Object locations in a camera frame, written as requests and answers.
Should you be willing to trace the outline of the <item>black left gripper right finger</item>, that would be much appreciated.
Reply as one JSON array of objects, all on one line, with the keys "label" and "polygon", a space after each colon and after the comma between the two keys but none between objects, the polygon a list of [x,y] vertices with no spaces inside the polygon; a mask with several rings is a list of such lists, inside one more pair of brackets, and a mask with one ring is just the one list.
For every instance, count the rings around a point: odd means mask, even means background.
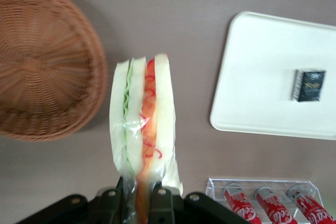
[{"label": "black left gripper right finger", "polygon": [[150,197],[149,223],[176,223],[174,199],[179,196],[177,188],[155,183]]}]

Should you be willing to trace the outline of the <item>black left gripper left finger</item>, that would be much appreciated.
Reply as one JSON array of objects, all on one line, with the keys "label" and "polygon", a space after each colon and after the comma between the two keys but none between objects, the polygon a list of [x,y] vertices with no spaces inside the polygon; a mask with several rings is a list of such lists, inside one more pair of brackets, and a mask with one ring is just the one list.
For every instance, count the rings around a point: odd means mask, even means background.
[{"label": "black left gripper left finger", "polygon": [[99,196],[97,223],[123,223],[123,178],[119,178],[115,187],[100,189],[97,196]]}]

